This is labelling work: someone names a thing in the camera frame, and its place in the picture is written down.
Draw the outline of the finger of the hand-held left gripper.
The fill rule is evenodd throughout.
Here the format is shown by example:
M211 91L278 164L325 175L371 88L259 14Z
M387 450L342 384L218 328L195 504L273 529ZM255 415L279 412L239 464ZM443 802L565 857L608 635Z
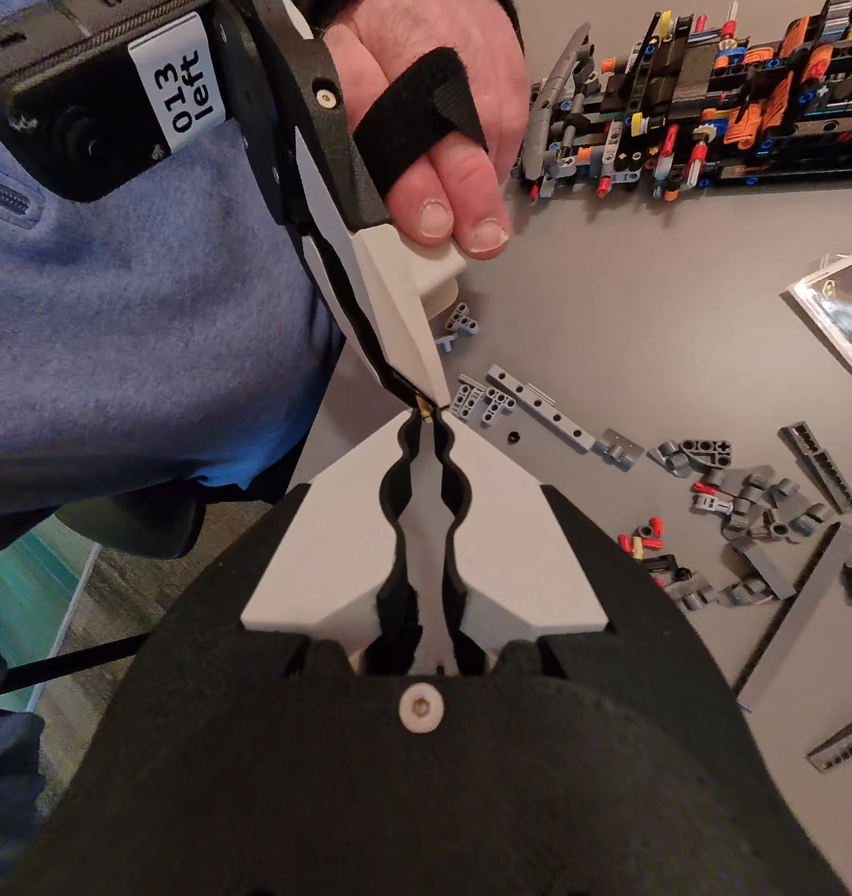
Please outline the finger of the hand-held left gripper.
M301 238L308 271L343 335L382 387L407 407L418 409L414 388L387 364L375 329L348 228L300 129L295 129L295 160L312 230Z
M387 364L432 406L446 408L447 381L420 287L434 258L409 245L389 224L359 230L351 245Z

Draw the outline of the person's left hand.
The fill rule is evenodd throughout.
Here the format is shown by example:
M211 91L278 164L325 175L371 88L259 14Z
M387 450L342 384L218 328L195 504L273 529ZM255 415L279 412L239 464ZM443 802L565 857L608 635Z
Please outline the person's left hand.
M323 35L343 91L349 129L427 52L453 48L463 62L487 149L445 136L398 179L384 201L398 230L421 245L453 238L488 261L512 233L502 185L529 115L530 80L514 25L494 1L362 1Z

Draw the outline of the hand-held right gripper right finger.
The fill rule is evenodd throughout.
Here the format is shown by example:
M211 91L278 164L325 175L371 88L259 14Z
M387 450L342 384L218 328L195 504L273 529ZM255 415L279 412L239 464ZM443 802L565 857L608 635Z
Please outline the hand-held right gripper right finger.
M445 542L443 611L456 653L597 633L600 600L537 478L459 420L436 422Z

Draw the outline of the pile of mixed lego pieces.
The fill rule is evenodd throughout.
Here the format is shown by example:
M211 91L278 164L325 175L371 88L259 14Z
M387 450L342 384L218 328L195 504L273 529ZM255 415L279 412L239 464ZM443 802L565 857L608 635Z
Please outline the pile of mixed lego pieces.
M852 486L807 422L782 427L780 435L822 500L806 497L800 481L776 477L768 466L735 467L733 445L726 440L666 441L646 450L628 440L611 440L598 449L622 469L631 469L644 455L678 478L698 474L690 486L691 509L720 521L726 547L745 568L742 577L716 589L700 572L663 552L661 518L620 534L621 549L644 566L676 606L697 612L714 603L732 609L777 605L733 685L746 713L760 707L831 588L840 585L852 605L852 526L845 521L852 513Z

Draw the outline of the cluster of light grey lego beams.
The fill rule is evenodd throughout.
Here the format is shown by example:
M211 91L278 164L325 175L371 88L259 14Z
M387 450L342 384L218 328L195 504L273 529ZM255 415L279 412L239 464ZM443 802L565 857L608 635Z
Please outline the cluster of light grey lego beams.
M501 415L522 409L578 451L598 454L619 469L632 469L644 454L643 447L618 431L607 429L601 437L590 434L561 412L546 393L520 382L497 364L489 368L485 379L487 384L482 384L467 375L458 375L458 388L450 405L452 416L464 423L478 420L488 428Z

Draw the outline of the person's blue sweater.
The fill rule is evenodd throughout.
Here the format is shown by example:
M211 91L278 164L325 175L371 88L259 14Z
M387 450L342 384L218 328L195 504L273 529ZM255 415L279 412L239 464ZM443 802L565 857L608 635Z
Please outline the person's blue sweater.
M340 341L234 122L90 204L0 142L0 528L174 480L256 487Z

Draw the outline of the lego car chassis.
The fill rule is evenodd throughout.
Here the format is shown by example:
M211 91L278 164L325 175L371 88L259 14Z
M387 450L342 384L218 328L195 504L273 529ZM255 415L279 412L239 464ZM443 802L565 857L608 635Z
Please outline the lego car chassis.
M510 176L532 202L568 186L597 198L651 185L672 203L710 187L852 181L852 2L824 2L774 41L737 34L738 2L656 12L622 55L599 61L578 27L532 84Z

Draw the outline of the lego sticker sheet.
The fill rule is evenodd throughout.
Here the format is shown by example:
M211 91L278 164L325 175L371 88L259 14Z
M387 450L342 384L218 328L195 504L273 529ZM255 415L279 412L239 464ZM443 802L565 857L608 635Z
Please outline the lego sticker sheet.
M790 285L789 294L852 373L852 253L824 255L812 273Z

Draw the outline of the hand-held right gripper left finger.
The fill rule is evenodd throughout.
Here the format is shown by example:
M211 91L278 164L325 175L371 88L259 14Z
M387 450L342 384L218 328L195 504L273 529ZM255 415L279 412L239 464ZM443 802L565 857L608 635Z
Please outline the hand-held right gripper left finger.
M398 414L287 496L291 518L241 613L249 631L379 646L410 666L416 592L400 518L412 497L416 413Z

